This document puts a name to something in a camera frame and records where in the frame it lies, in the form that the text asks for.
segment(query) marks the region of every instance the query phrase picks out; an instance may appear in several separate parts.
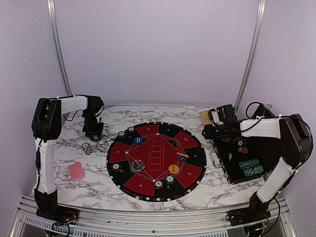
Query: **metal frame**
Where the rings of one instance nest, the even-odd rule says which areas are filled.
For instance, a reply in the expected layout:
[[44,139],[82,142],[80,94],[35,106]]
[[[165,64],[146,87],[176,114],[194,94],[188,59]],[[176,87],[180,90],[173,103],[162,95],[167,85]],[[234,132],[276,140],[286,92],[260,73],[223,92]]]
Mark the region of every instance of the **metal frame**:
[[241,103],[242,103],[242,100],[244,98],[246,88],[247,88],[247,85],[249,82],[252,64],[253,64],[257,49],[258,49],[259,41],[260,41],[263,19],[264,19],[264,14],[265,14],[265,10],[266,10],[266,2],[267,2],[267,0],[259,0],[257,18],[256,18],[251,48],[250,48],[250,52],[249,52],[249,56],[248,56],[248,61],[247,61],[245,72],[243,74],[239,93],[238,93],[237,99],[235,101],[234,108],[235,108],[236,112],[238,112],[238,110],[241,106]]
[[[281,206],[281,221],[288,237],[296,237],[294,225],[284,198],[279,199]],[[247,207],[249,203],[228,205],[216,208],[183,211],[118,211],[101,210],[84,207],[79,209],[76,225],[71,225],[72,237],[200,237],[220,236],[231,229],[253,225],[232,227],[225,219],[227,211]],[[271,221],[278,215],[278,205],[270,204]],[[56,233],[65,233],[67,228],[59,226],[52,229],[53,221],[38,217],[37,206],[33,198],[22,196],[15,214],[9,237],[19,237],[24,223]]]
[[70,83],[68,80],[65,62],[64,62],[64,58],[63,58],[63,53],[62,53],[61,45],[60,45],[58,26],[57,26],[57,18],[56,18],[56,12],[55,12],[55,1],[54,0],[47,0],[47,7],[48,7],[49,20],[51,23],[51,30],[52,30],[52,35],[53,35],[53,40],[54,40],[54,45],[55,45],[55,50],[56,50],[56,54],[57,54],[57,59],[58,59],[58,63],[59,63],[61,76],[63,79],[66,93],[68,96],[70,96],[70,95],[72,95],[72,91],[70,88]]

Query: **white wall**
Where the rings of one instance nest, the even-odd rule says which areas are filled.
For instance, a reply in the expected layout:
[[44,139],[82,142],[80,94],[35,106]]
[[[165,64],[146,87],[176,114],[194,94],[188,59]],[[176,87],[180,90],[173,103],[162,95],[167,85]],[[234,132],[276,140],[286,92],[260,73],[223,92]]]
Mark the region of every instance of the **white wall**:
[[[241,114],[252,101],[273,104],[276,115],[300,113],[316,136],[316,1],[268,0]],[[315,152],[286,188],[285,198],[298,236],[315,236]]]
[[31,122],[40,97],[65,95],[46,1],[0,0],[0,235],[35,182]]
[[106,104],[236,99],[257,0],[56,1],[73,93]]

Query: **red and black mat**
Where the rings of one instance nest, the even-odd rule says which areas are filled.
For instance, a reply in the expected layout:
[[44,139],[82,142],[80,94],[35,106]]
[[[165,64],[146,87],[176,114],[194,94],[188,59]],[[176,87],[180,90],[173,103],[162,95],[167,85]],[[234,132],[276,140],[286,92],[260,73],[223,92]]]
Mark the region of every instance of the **red and black mat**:
[[206,155],[199,140],[174,124],[148,122],[118,134],[107,154],[113,182],[145,201],[170,201],[202,180]]

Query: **vertical metal pole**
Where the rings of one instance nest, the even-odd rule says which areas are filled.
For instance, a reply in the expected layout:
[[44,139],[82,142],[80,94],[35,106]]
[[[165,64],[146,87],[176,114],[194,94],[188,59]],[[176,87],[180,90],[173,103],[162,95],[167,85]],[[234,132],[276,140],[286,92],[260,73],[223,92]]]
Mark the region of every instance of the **vertical metal pole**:
[[255,23],[255,30],[253,33],[253,38],[252,38],[251,48],[250,48],[250,52],[249,52],[249,56],[248,56],[247,66],[246,66],[245,72],[243,74],[241,86],[240,86],[239,93],[238,93],[238,96],[237,96],[237,99],[235,102],[235,106],[234,106],[236,112],[238,112],[238,110],[240,108],[241,102],[243,100],[243,97],[245,95],[246,88],[247,88],[247,85],[249,82],[252,64],[253,64],[254,57],[255,57],[255,54],[257,52],[258,45],[259,45],[265,10],[266,10],[266,0],[259,0],[257,18],[256,18],[256,23]]
[[58,63],[59,63],[61,76],[63,79],[66,93],[68,96],[70,96],[70,95],[72,95],[72,92],[71,92],[71,88],[70,88],[70,84],[69,84],[69,80],[68,80],[68,76],[67,76],[67,72],[66,72],[66,67],[65,67],[65,62],[64,62],[62,50],[61,50],[61,45],[60,45],[54,0],[47,0],[47,6],[48,6],[49,20],[51,23],[51,30],[52,30],[52,34],[53,34],[53,40],[54,40],[54,44],[55,44],[55,50],[56,50],[56,54],[57,54],[57,59],[58,59]]

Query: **white marble surface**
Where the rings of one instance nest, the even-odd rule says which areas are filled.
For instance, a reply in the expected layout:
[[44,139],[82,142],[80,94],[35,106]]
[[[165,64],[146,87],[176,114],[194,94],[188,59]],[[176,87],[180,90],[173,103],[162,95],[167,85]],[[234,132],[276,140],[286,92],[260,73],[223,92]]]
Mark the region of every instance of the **white marble surface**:
[[[208,110],[197,106],[110,106],[101,114],[104,122],[102,141],[93,143],[82,133],[81,113],[73,122],[66,122],[55,149],[55,183],[58,202],[90,208],[115,210],[184,210],[217,207],[248,201],[263,184],[256,179],[229,185],[221,168],[210,162],[210,142],[205,140],[199,112]],[[137,200],[121,191],[111,180],[106,167],[106,154],[119,131],[143,122],[161,121],[181,126],[194,134],[203,144],[207,156],[207,169],[201,183],[189,194],[167,202]],[[93,148],[90,156],[81,148],[89,142]],[[72,181],[67,166],[81,162],[85,178]]]

